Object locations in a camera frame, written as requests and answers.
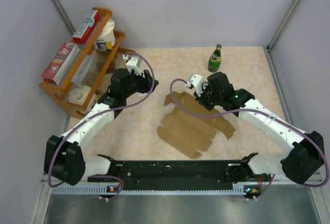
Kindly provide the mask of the brown cardboard box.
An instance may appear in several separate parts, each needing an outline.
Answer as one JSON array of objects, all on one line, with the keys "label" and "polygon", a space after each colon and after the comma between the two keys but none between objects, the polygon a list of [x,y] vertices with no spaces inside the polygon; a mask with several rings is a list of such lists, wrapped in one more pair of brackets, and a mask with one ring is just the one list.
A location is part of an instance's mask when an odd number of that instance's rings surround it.
[{"label": "brown cardboard box", "polygon": [[209,118],[220,112],[216,109],[206,110],[191,94],[176,91],[173,94],[182,108],[202,117],[189,115],[174,105],[172,111],[166,113],[160,121],[157,135],[189,159],[215,160],[214,153],[210,151],[212,140],[217,134],[222,134],[229,141],[236,131],[235,127],[222,116]]}]

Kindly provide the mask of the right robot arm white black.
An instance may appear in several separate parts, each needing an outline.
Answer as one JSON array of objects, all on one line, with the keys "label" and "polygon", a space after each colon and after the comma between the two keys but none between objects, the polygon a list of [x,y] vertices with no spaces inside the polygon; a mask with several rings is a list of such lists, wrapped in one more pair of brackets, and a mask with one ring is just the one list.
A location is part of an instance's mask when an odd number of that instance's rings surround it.
[{"label": "right robot arm white black", "polygon": [[306,181],[324,164],[320,155],[324,150],[323,137],[314,131],[310,134],[291,126],[269,111],[256,97],[245,89],[235,90],[225,73],[213,73],[203,79],[191,75],[187,87],[194,88],[194,98],[211,111],[221,106],[232,111],[274,141],[282,150],[278,155],[255,154],[247,158],[241,169],[244,179],[251,181],[260,174],[285,175],[297,184]]}]

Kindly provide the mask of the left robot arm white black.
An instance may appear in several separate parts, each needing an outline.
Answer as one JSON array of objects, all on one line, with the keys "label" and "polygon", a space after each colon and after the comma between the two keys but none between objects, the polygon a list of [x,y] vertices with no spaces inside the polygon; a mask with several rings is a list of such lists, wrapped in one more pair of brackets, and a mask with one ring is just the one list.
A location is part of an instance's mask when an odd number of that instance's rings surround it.
[{"label": "left robot arm white black", "polygon": [[137,74],[135,69],[120,68],[113,73],[107,91],[94,104],[91,111],[72,129],[61,136],[51,136],[46,143],[44,172],[50,187],[52,178],[76,185],[85,177],[101,176],[106,181],[113,180],[117,169],[111,165],[111,158],[98,155],[85,158],[83,149],[108,123],[130,106],[127,99],[132,95],[144,94],[144,100],[159,84],[153,69]]}]

